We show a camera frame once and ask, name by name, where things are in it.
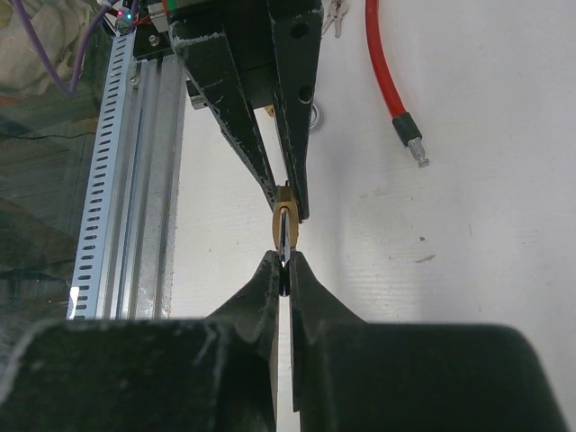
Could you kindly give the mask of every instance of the white wall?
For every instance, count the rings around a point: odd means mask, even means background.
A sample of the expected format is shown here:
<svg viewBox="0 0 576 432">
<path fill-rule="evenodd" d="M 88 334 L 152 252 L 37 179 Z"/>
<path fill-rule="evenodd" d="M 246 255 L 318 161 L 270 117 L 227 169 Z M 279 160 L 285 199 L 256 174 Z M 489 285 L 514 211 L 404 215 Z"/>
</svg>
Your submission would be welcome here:
<svg viewBox="0 0 576 432">
<path fill-rule="evenodd" d="M 316 100 L 325 122 L 310 138 L 311 216 L 299 250 L 366 320 L 520 329 L 576 427 L 576 2 L 382 0 L 384 49 L 425 135 L 424 169 L 383 104 L 364 3 L 348 2 L 342 37 L 322 42 Z M 216 309 L 273 246 L 257 183 L 210 113 L 188 108 L 173 317 Z M 274 123 L 264 112 L 258 119 L 280 183 Z M 298 430 L 287 331 L 286 431 Z"/>
</svg>

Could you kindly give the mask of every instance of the metal key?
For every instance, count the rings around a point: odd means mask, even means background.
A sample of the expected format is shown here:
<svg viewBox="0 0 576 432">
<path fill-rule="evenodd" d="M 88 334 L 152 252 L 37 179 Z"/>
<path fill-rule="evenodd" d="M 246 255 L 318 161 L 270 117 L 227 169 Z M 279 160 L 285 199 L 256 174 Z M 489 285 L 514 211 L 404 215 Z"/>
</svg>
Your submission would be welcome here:
<svg viewBox="0 0 576 432">
<path fill-rule="evenodd" d="M 348 3 L 345 1 L 340 4 L 339 8 L 337 8 L 336 22 L 334 23 L 336 25 L 337 38 L 339 38 L 342 35 L 342 19 L 344 18 L 344 15 L 346 15 L 347 12 L 348 12 Z"/>
<path fill-rule="evenodd" d="M 322 34 L 326 33 L 330 28 L 330 25 L 336 20 L 338 16 L 338 4 L 336 2 L 330 3 L 328 7 L 328 16 L 326 17 L 326 22 L 322 26 Z"/>
</svg>

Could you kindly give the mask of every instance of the keys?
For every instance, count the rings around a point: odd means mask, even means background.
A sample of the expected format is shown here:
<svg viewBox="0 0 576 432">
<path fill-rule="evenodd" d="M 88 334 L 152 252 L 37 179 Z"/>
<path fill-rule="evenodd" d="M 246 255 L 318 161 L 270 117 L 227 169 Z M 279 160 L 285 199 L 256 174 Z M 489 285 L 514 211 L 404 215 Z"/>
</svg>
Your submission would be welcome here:
<svg viewBox="0 0 576 432">
<path fill-rule="evenodd" d="M 322 35 L 326 33 L 330 28 L 330 25 L 334 23 L 334 26 L 336 27 L 336 37 L 339 38 L 342 35 L 342 19 L 347 12 L 348 3 L 346 0 L 332 0 L 328 7 L 326 22 L 324 22 L 324 25 L 322 26 Z"/>
<path fill-rule="evenodd" d="M 337 16 L 338 16 L 338 3 L 336 1 L 333 1 L 332 3 L 330 3 L 330 6 L 328 7 L 328 16 L 326 17 L 326 22 L 324 22 L 324 26 L 322 27 L 322 35 L 324 35 L 324 33 L 328 31 L 330 25 L 332 25 L 334 20 L 336 20 Z"/>
<path fill-rule="evenodd" d="M 336 37 L 339 38 L 342 35 L 342 19 L 344 15 L 348 12 L 348 3 L 342 2 L 340 7 L 337 8 L 337 15 L 336 15 L 336 22 L 334 25 L 336 26 Z"/>
</svg>

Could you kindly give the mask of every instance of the perforated metal rail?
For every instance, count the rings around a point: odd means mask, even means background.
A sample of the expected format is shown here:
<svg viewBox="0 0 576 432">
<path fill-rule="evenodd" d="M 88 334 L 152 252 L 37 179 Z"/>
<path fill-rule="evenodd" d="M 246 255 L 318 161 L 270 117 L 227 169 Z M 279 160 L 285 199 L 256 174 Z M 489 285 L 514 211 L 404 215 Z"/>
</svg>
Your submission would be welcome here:
<svg viewBox="0 0 576 432">
<path fill-rule="evenodd" d="M 115 38 L 103 91 L 67 318 L 95 318 L 134 34 Z"/>
</svg>

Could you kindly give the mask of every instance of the red wire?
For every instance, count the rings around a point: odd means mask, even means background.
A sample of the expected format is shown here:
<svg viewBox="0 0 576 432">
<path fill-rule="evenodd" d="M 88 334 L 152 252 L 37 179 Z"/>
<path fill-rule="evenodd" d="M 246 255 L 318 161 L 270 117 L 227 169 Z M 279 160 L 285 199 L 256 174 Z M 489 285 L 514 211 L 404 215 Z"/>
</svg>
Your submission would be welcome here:
<svg viewBox="0 0 576 432">
<path fill-rule="evenodd" d="M 394 85 L 394 80 L 390 75 L 386 57 L 384 56 L 382 40 L 380 39 L 378 0 L 366 0 L 366 39 L 372 67 L 392 118 L 404 114 L 406 108 L 404 108 L 398 90 L 396 90 Z"/>
</svg>

